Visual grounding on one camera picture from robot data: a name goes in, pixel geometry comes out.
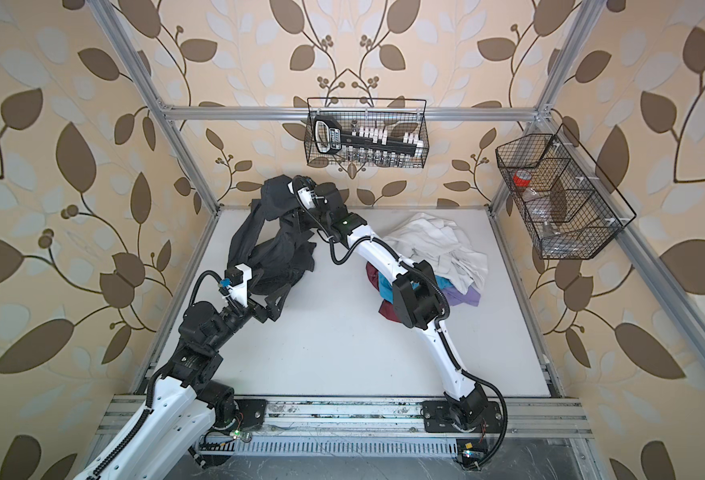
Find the black cloth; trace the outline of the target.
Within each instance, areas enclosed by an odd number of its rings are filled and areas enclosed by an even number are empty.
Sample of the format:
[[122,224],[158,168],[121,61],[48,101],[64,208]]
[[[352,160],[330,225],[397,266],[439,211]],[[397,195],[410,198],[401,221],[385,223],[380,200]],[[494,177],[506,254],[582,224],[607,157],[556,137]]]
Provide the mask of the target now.
[[250,214],[230,240],[228,267],[246,264],[262,272],[250,282],[250,292],[256,295],[294,286],[316,266],[316,244],[290,185],[292,178],[285,175],[266,180],[260,198],[252,200]]

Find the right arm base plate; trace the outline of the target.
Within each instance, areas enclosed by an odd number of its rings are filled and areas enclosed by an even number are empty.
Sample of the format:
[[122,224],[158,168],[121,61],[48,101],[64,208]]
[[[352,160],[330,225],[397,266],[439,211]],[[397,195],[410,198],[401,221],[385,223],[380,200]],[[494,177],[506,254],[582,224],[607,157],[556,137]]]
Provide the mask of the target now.
[[427,433],[493,433],[502,432],[503,414],[497,402],[490,401],[480,410],[463,412],[447,400],[426,400],[420,404],[424,430]]

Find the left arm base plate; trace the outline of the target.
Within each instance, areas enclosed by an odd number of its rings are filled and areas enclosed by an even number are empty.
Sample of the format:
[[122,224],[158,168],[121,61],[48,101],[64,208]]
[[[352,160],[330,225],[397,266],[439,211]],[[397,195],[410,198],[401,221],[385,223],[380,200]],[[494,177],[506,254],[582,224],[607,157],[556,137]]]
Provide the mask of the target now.
[[256,430],[266,420],[268,400],[262,398],[230,398],[214,406],[212,430],[234,432],[236,430]]

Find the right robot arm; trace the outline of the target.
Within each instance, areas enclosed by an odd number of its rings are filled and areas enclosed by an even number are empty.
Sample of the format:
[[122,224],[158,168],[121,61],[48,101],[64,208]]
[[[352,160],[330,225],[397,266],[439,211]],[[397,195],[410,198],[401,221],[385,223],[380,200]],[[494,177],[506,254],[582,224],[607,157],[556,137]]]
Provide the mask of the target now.
[[447,329],[443,325],[450,305],[438,288],[432,267],[398,253],[368,223],[348,211],[338,188],[318,185],[306,176],[290,182],[290,193],[304,215],[330,244],[330,258],[342,265],[357,254],[383,274],[390,283],[396,319],[420,333],[438,368],[451,423],[459,430],[472,430],[481,423],[488,406],[482,379],[464,368]]

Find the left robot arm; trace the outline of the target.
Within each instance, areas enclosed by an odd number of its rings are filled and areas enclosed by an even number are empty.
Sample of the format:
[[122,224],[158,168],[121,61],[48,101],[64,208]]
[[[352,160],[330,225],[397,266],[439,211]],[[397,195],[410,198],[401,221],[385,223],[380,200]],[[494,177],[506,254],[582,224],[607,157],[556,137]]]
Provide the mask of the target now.
[[276,320],[290,286],[258,303],[244,285],[222,285],[226,306],[192,299],[170,360],[152,374],[146,400],[110,444],[88,464],[82,479],[162,479],[194,452],[208,432],[244,439],[266,419],[266,401],[237,400],[234,388],[214,380],[220,349],[252,319]]

